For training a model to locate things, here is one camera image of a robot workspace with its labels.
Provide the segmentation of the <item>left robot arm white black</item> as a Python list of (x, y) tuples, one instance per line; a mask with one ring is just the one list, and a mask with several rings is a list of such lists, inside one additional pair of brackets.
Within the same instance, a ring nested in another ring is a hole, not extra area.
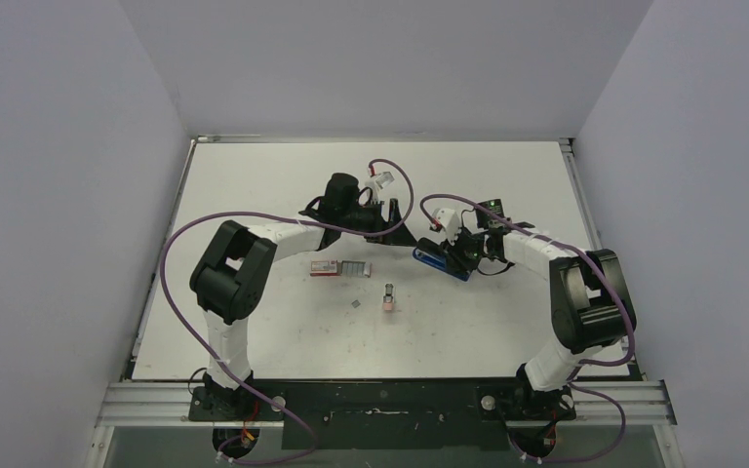
[(359, 181), (335, 173), (323, 195), (310, 202), (292, 223), (244, 226), (227, 220), (217, 230), (194, 268), (189, 286), (203, 309), (208, 343), (215, 351), (205, 385), (215, 389), (214, 406), (224, 417), (244, 417), (252, 393), (241, 386), (252, 377), (248, 359), (248, 318), (258, 307), (276, 261), (319, 252), (346, 230), (363, 233), (367, 242), (415, 247), (399, 202), (383, 202), (379, 193), (393, 182), (391, 173), (374, 173)]

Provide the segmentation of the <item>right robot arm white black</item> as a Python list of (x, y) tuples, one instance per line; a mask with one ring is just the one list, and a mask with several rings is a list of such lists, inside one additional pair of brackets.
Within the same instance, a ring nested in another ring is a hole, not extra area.
[(552, 334), (519, 369), (526, 382), (512, 392), (517, 413), (540, 416), (551, 405), (550, 391), (568, 385), (585, 366), (615, 368), (634, 358), (636, 314), (614, 252), (583, 251), (514, 222), (496, 200), (470, 206), (477, 233), (455, 210), (423, 209), (431, 230), (446, 238), (439, 244), (421, 239), (417, 248), (426, 263), (461, 279), (488, 259), (525, 268), (547, 282)]

